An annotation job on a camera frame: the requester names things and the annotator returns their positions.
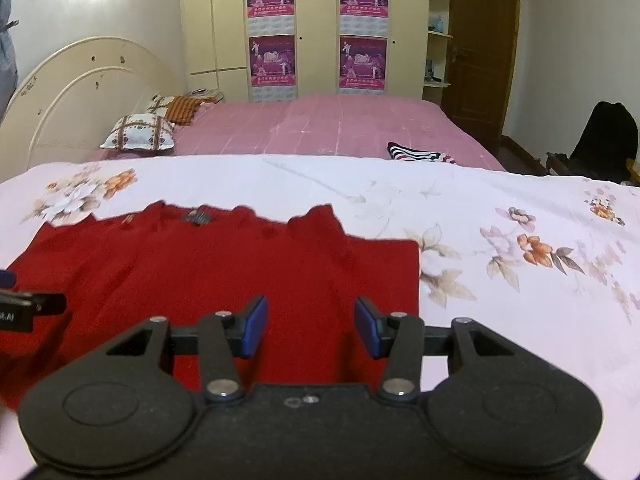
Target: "white headboard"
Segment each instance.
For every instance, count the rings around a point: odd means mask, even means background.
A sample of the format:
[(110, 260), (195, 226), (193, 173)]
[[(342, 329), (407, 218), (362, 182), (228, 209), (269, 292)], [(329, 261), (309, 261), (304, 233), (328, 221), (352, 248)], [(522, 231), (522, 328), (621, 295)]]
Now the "white headboard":
[(86, 162), (116, 121), (182, 84), (146, 48), (87, 38), (46, 59), (20, 85), (0, 124), (0, 182), (44, 162)]

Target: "pink bedsheet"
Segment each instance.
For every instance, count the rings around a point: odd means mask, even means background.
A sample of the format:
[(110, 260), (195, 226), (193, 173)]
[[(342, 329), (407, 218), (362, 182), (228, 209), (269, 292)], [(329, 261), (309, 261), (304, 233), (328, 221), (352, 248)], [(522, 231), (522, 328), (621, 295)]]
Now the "pink bedsheet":
[[(460, 166), (503, 171), (500, 163), (428, 101), (321, 95), (288, 103), (203, 105), (174, 132), (173, 155), (280, 153), (389, 158), (389, 141), (445, 152)], [(103, 158), (113, 158), (113, 153)]]

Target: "pillow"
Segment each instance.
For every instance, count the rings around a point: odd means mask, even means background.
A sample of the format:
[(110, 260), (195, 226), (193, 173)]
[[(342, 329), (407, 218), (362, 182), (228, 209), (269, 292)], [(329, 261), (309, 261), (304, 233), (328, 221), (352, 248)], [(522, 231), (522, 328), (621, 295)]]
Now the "pillow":
[(125, 115), (101, 145), (106, 150), (160, 152), (174, 146), (173, 125), (154, 114)]
[(189, 126), (203, 102), (203, 99), (195, 97), (175, 97), (168, 105), (164, 118), (180, 126)]
[(390, 142), (386, 146), (386, 150), (393, 160), (427, 160), (429, 162), (448, 162), (449, 164), (457, 164), (450, 155), (442, 152), (421, 152), (406, 148), (395, 142)]
[(174, 99), (175, 97), (164, 97), (156, 94), (151, 98), (149, 106), (146, 107), (146, 113), (165, 117), (166, 111)]

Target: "red sweater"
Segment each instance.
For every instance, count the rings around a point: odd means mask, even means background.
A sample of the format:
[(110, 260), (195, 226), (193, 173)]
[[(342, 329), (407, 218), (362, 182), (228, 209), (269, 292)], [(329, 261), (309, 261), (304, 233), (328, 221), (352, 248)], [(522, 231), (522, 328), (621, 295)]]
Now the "red sweater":
[[(366, 355), (353, 302), (367, 296), (383, 312), (417, 314), (415, 242), (347, 236), (328, 205), (287, 224), (245, 207), (200, 209), (209, 224), (159, 202), (103, 221), (43, 225), (10, 267), (15, 290), (63, 292), (67, 313), (36, 318), (32, 334), (0, 334), (0, 394), (10, 407), (46, 374), (145, 318), (195, 324), (241, 310), (256, 294), (267, 296), (269, 318), (255, 357), (236, 361), (246, 386), (376, 383), (384, 363)], [(196, 358), (177, 358), (174, 376), (199, 389)]]

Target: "orange pillow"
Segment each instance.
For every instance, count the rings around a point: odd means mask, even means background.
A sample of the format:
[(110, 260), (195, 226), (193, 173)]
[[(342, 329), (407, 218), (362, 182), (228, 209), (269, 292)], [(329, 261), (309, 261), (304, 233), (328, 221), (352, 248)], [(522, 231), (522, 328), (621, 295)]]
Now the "orange pillow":
[(193, 120), (193, 116), (204, 101), (204, 99), (193, 97), (176, 97), (171, 101), (171, 104), (169, 104), (164, 118), (174, 124), (189, 126)]

